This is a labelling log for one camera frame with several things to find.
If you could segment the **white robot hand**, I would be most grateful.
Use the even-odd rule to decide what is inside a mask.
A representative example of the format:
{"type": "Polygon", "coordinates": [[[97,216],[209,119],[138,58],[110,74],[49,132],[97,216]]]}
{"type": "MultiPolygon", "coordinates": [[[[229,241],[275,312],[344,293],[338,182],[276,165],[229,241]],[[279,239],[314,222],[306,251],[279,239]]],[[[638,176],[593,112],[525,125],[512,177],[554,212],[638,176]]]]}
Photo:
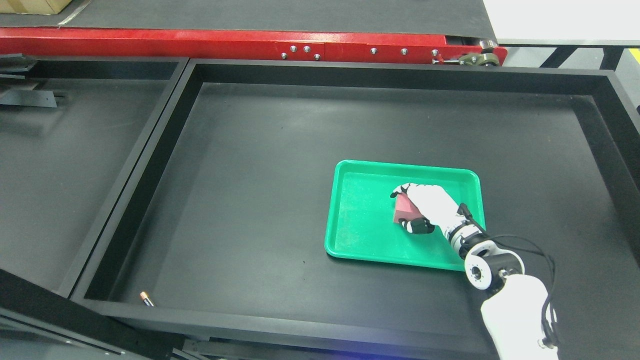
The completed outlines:
{"type": "Polygon", "coordinates": [[[405,183],[397,186],[390,197],[400,194],[405,194],[422,216],[439,227],[446,237],[465,221],[458,214],[459,204],[439,185],[405,183]]]}

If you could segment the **white robot forearm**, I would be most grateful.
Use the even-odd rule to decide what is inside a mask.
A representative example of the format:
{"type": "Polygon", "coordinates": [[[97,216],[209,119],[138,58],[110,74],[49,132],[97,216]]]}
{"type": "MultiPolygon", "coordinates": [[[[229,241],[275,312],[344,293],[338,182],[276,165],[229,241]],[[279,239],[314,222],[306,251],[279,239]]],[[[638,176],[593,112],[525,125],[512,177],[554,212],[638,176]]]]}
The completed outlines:
{"type": "Polygon", "coordinates": [[[480,314],[498,357],[557,360],[546,309],[549,292],[539,278],[527,274],[521,256],[470,218],[464,217],[464,223],[445,237],[462,259],[469,283],[487,292],[480,314]]]}

